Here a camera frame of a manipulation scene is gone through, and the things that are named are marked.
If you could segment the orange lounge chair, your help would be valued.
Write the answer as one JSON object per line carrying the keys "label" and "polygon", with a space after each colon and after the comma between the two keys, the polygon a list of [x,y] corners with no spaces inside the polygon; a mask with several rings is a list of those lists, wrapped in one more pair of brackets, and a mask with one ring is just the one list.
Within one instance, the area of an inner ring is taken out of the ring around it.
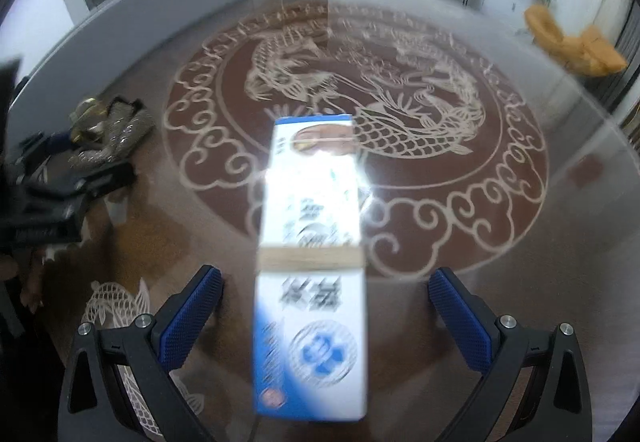
{"label": "orange lounge chair", "polygon": [[524,19],[534,43],[567,72],[603,77],[623,72],[628,66],[594,25],[587,26],[578,36],[566,35],[544,5],[528,7]]}

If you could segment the grey partition board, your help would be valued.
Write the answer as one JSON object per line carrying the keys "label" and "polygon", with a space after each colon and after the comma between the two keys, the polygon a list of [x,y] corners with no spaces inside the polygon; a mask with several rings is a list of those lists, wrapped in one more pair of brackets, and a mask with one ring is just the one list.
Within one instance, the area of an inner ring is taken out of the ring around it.
{"label": "grey partition board", "polygon": [[58,131],[77,102],[99,95],[172,36],[240,0],[108,0],[29,75],[9,110],[6,142]]}

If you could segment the blue white carton box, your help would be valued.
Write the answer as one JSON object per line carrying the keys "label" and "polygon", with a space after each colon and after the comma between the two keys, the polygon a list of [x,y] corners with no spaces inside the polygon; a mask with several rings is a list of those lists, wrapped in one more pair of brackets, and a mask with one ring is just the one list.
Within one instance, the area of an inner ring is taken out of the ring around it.
{"label": "blue white carton box", "polygon": [[356,422],[367,412],[366,271],[355,122],[283,117],[264,179],[254,294],[262,416]]}

